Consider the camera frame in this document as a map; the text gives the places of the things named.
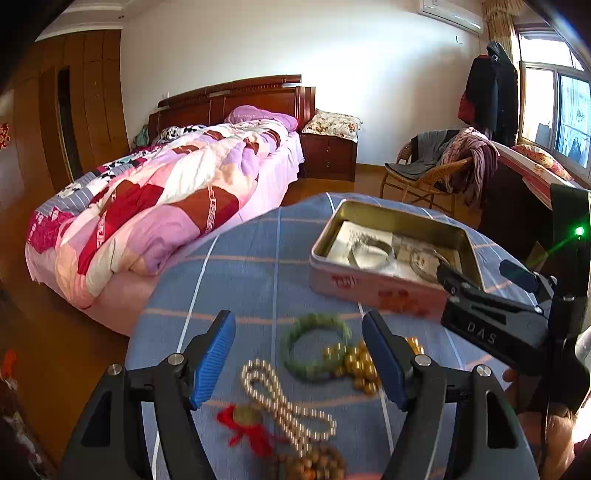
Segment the person's right hand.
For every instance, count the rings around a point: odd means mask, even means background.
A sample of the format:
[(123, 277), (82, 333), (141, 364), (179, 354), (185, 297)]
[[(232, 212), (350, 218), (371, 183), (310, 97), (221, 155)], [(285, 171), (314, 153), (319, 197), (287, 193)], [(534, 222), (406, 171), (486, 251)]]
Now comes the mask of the person's right hand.
[(520, 424), (536, 460), (541, 479), (576, 479), (573, 430), (577, 416), (522, 412)]

